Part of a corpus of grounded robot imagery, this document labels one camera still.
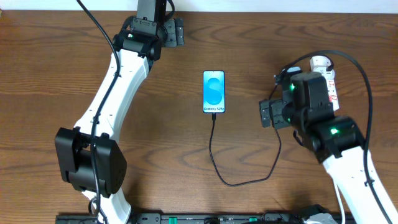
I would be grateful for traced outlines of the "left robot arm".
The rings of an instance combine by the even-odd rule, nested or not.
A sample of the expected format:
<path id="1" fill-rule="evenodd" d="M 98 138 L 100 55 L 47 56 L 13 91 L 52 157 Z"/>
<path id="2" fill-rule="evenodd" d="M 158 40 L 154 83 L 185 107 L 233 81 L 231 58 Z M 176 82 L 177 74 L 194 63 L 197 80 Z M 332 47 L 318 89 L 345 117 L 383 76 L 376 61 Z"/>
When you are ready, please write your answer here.
<path id="1" fill-rule="evenodd" d="M 184 44 L 183 19 L 128 18 L 112 42 L 106 76 L 73 129 L 60 128 L 55 149 L 62 180 L 89 198 L 89 220 L 127 223 L 131 205 L 122 183 L 127 161 L 119 137 L 132 99 L 163 47 Z"/>

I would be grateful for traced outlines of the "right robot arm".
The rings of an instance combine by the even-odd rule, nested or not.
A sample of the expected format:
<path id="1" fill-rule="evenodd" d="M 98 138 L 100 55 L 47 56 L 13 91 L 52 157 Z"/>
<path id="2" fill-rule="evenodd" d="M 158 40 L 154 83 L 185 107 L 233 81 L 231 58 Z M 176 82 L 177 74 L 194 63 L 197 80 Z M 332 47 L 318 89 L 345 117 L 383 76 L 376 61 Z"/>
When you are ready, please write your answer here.
<path id="1" fill-rule="evenodd" d="M 314 153 L 356 223 L 397 223 L 397 209 L 352 118 L 335 116 L 328 100 L 263 100 L 259 112 L 263 127 L 294 128 L 294 138 Z"/>

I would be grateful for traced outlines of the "blue Galaxy smartphone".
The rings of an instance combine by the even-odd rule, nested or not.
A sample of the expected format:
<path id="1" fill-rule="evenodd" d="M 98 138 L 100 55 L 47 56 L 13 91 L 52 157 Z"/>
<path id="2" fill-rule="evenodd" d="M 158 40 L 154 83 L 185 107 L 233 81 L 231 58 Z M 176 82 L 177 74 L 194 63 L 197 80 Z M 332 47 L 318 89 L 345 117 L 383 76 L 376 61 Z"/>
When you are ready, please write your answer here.
<path id="1" fill-rule="evenodd" d="M 203 112 L 225 112 L 225 73 L 222 70 L 203 72 Z"/>

